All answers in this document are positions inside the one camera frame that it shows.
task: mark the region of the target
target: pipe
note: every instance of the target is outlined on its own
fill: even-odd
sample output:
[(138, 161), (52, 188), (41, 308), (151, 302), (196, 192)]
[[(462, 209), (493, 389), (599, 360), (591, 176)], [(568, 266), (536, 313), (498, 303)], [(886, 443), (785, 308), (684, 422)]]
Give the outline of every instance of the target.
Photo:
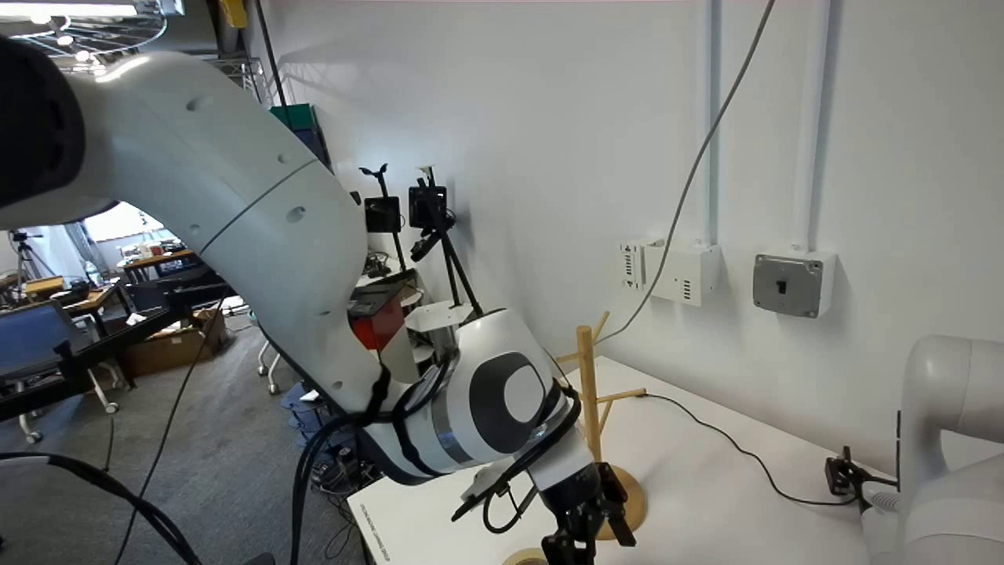
[[(701, 2), (697, 37), (697, 143), (713, 133), (718, 116), (718, 70), (722, 70), (722, 0)], [(718, 239), (718, 138), (710, 143), (707, 166), (701, 169), (701, 239)]]
[(261, 37), (263, 37), (263, 53), (270, 56), (270, 70), (272, 70), (272, 83), (277, 83), (277, 92), (281, 92), (281, 105), (285, 105), (285, 86), (282, 86), (282, 76), (281, 76), (281, 62), (277, 62), (277, 50), (272, 50), (272, 34), (270, 34), (270, 22), (261, 8), (261, 0), (254, 0), (254, 12), (258, 12), (258, 24), (261, 24)]
[(835, 62), (839, 0), (817, 0), (808, 50), (803, 118), (794, 161), (794, 247), (817, 251), (820, 161), (825, 147), (825, 116)]

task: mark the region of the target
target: electrical outlet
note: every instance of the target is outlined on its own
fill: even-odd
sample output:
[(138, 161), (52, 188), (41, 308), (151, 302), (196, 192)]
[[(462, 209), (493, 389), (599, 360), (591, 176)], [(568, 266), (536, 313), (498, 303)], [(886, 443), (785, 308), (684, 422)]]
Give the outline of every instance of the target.
[(647, 274), (647, 246), (624, 246), (624, 286), (631, 290), (647, 290), (649, 274)]
[(756, 255), (752, 303), (785, 318), (825, 318), (835, 255)]
[[(649, 290), (666, 243), (634, 243), (624, 246), (624, 286)], [(666, 258), (661, 276), (652, 290), (652, 299), (679, 302), (679, 303), (703, 303), (710, 290), (716, 286), (722, 265), (722, 251), (713, 246), (676, 246)]]
[[(666, 246), (647, 247), (649, 274), (656, 276)], [(676, 246), (669, 247), (661, 276), (652, 290), (656, 299), (701, 308), (718, 278), (722, 251), (716, 246)]]

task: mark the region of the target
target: white table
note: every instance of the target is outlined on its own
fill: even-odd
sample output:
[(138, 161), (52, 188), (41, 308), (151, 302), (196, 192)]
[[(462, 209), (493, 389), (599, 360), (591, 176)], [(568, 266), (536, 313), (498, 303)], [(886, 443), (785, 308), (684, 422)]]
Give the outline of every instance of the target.
[[(701, 397), (676, 389), (620, 360), (597, 360), (599, 397), (647, 387), (671, 397), (703, 422), (726, 428), (742, 446), (760, 451), (783, 491), (829, 499), (825, 448), (749, 422)], [(649, 517), (638, 546), (599, 544), (599, 565), (680, 561), (680, 565), (867, 565), (858, 508), (791, 505), (773, 493), (756, 460), (738, 455), (718, 434), (697, 428), (679, 408), (656, 399), (629, 399), (606, 423), (606, 457), (629, 468), (649, 493)], [(548, 513), (535, 502), (506, 537), (482, 523), (482, 508), (448, 521), (473, 470), (424, 486), (379, 481), (356, 493), (352, 513), (379, 565), (501, 565), (518, 550), (540, 546), (555, 531)]]

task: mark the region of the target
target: black cable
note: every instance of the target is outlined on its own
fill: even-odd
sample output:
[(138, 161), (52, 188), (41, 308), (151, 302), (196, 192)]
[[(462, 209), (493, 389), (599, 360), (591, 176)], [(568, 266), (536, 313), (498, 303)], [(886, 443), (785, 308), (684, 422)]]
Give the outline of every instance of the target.
[(261, 8), (261, 0), (254, 0), (254, 12), (258, 12), (258, 22), (261, 22), (261, 37), (263, 37), (263, 50), (270, 56), (270, 70), (272, 70), (272, 83), (277, 83), (277, 95), (281, 95), (281, 105), (285, 105), (285, 89), (282, 89), (282, 80), (281, 80), (281, 65), (277, 65), (277, 50), (272, 50), (272, 34), (270, 34), (270, 22), (263, 18), (263, 8)]
[[(154, 474), (158, 474), (158, 465), (160, 465), (168, 435), (170, 435), (170, 431), (173, 431), (173, 423), (177, 423), (177, 414), (179, 414), (179, 406), (182, 406), (186, 389), (189, 389), (189, 384), (193, 384), (193, 375), (196, 375), (196, 366), (197, 366), (197, 357), (203, 356), (206, 346), (211, 346), (211, 333), (202, 336), (197, 352), (196, 352), (196, 357), (189, 360), (189, 369), (186, 369), (186, 377), (182, 377), (182, 387), (179, 387), (179, 392), (177, 392), (177, 403), (170, 406), (170, 414), (168, 414), (168, 423), (165, 423), (165, 434), (160, 434), (154, 460), (151, 460), (151, 468), (147, 468), (147, 477), (144, 477), (138, 495), (147, 495), (147, 486), (151, 486), (151, 481), (154, 481)], [(122, 534), (122, 544), (121, 544), (121, 554), (117, 554), (113, 565), (122, 561), (127, 546), (130, 546), (130, 539), (132, 539), (132, 527), (134, 527), (134, 508), (132, 508), (132, 515), (130, 515), (130, 523), (127, 523), (127, 534)]]
[(80, 457), (66, 457), (56, 451), (0, 451), (0, 460), (45, 460), (52, 468), (68, 470), (80, 481), (127, 499), (132, 505), (132, 513), (138, 513), (177, 554), (186, 565), (197, 565), (202, 558), (196, 557), (193, 544), (186, 539), (186, 534), (147, 499), (134, 495), (132, 491), (127, 491), (117, 477), (105, 474), (100, 468), (92, 468)]
[(305, 446), (297, 465), (296, 465), (296, 481), (292, 481), (292, 539), (288, 539), (288, 565), (303, 561), (303, 531), (305, 531), (305, 499), (308, 499), (308, 481), (312, 481), (312, 468), (318, 451), (327, 446), (327, 438), (348, 423), (362, 423), (362, 414), (348, 414), (348, 416), (332, 416), (327, 422)]
[(897, 457), (897, 491), (900, 491), (900, 482), (903, 482), (903, 412), (897, 412), (897, 451), (894, 451), (894, 457)]
[(511, 508), (514, 508), (514, 515), (511, 515), (506, 523), (493, 523), (493, 495), (486, 495), (485, 505), (482, 505), (482, 521), (485, 521), (485, 527), (486, 527), (490, 534), (496, 534), (496, 537), (501, 537), (506, 531), (511, 531), (511, 527), (528, 515), (531, 502), (536, 499), (536, 491), (535, 491), (535, 486), (531, 486), (531, 493), (528, 493), (520, 502), (514, 502), (514, 495), (511, 495), (509, 486), (506, 486), (506, 493), (509, 493)]
[(791, 493), (785, 493), (785, 491), (779, 486), (779, 481), (776, 481), (776, 474), (765, 468), (765, 460), (763, 460), (756, 451), (743, 448), (734, 435), (727, 435), (727, 431), (701, 422), (701, 416), (697, 416), (684, 403), (679, 403), (679, 399), (652, 397), (652, 392), (647, 392), (647, 397), (640, 397), (640, 399), (669, 403), (669, 406), (680, 408), (697, 428), (707, 428), (707, 431), (726, 435), (726, 438), (734, 446), (734, 451), (752, 457), (752, 460), (763, 468), (763, 477), (773, 482), (773, 491), (776, 491), (783, 499), (794, 502), (794, 505), (853, 505), (853, 502), (858, 502), (858, 499), (803, 499), (803, 495), (791, 495)]
[(514, 457), (514, 465), (509, 465), (496, 482), (476, 495), (467, 495), (462, 502), (462, 508), (451, 513), (451, 521), (465, 517), (473, 505), (482, 505), (486, 495), (493, 495), (501, 482), (509, 482), (514, 474), (528, 470), (542, 451), (548, 451), (568, 431), (574, 431), (578, 414), (582, 414), (582, 399), (573, 387), (562, 387), (566, 399), (568, 399), (568, 412), (566, 416), (553, 428), (553, 434), (545, 434), (540, 443), (535, 443), (525, 455)]
[(669, 224), (669, 231), (666, 231), (666, 247), (661, 247), (661, 258), (658, 258), (658, 271), (656, 271), (647, 294), (638, 302), (638, 308), (631, 311), (631, 318), (629, 318), (620, 329), (599, 336), (597, 346), (599, 346), (599, 343), (608, 343), (608, 339), (616, 339), (616, 336), (623, 336), (623, 333), (629, 333), (629, 328), (638, 321), (638, 313), (649, 303), (649, 299), (652, 299), (652, 293), (656, 293), (656, 286), (658, 286), (658, 278), (661, 278), (661, 271), (666, 271), (666, 260), (669, 260), (669, 247), (671, 247), (671, 239), (676, 239), (676, 231), (679, 231), (679, 224), (680, 224), (689, 194), (690, 194), (690, 188), (694, 188), (697, 169), (701, 169), (707, 150), (713, 147), (713, 140), (716, 140), (716, 136), (718, 136), (718, 125), (722, 125), (722, 118), (726, 118), (734, 95), (742, 92), (742, 86), (743, 86), (743, 80), (748, 80), (748, 70), (749, 70), (749, 62), (752, 62), (752, 53), (756, 53), (756, 46), (760, 46), (760, 37), (763, 37), (763, 31), (765, 31), (765, 22), (773, 18), (773, 8), (776, 8), (776, 0), (765, 2), (763, 15), (760, 15), (760, 24), (756, 24), (756, 34), (752, 34), (752, 40), (749, 40), (748, 60), (743, 60), (742, 72), (734, 76), (734, 83), (731, 83), (731, 89), (727, 89), (718, 114), (716, 114), (716, 124), (713, 124), (710, 136), (701, 140), (701, 150), (697, 150), (697, 157), (694, 157), (694, 164), (690, 164), (684, 192), (680, 192), (680, 199), (679, 199), (679, 207), (676, 207), (671, 224)]

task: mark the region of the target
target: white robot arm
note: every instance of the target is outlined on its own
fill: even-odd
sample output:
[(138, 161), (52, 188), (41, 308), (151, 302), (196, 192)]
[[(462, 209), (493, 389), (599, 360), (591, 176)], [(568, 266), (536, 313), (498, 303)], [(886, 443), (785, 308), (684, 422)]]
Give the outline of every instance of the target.
[(927, 336), (903, 380), (900, 493), (863, 515), (874, 565), (992, 565), (1004, 554), (1004, 455), (947, 468), (944, 434), (1004, 443), (1004, 343)]
[[(20, 169), (4, 174), (0, 226), (68, 224), (113, 200), (147, 209), (248, 299), (324, 397), (372, 414), (365, 451), (378, 468), (424, 482), (514, 457), (558, 517), (553, 561), (583, 561), (574, 546), (616, 513), (616, 486), (573, 431), (578, 403), (545, 352), (498, 311), (457, 328), (457, 350), (427, 380), (397, 384), (346, 318), (366, 251), (362, 207), (242, 89), (173, 53), (64, 76), (11, 40), (0, 86), (17, 86), (0, 96), (0, 161)], [(30, 147), (17, 124), (37, 129)]]

